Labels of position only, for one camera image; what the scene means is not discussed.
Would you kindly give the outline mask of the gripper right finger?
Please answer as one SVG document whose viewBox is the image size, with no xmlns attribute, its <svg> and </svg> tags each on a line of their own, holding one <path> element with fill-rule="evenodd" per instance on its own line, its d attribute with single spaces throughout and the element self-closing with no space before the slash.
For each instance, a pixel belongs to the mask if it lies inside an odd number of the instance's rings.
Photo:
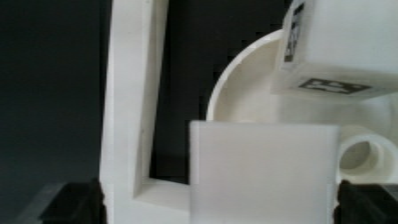
<svg viewBox="0 0 398 224">
<path fill-rule="evenodd" d="M 341 181 L 334 224 L 398 224 L 398 184 Z"/>
</svg>

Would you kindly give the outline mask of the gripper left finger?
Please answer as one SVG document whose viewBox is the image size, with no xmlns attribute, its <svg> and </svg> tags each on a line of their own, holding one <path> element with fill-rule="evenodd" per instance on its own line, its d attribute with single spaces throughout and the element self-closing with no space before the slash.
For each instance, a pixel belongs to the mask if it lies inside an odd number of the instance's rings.
<svg viewBox="0 0 398 224">
<path fill-rule="evenodd" d="M 96 179 L 48 184 L 16 218 L 16 224 L 106 224 L 103 199 Z"/>
</svg>

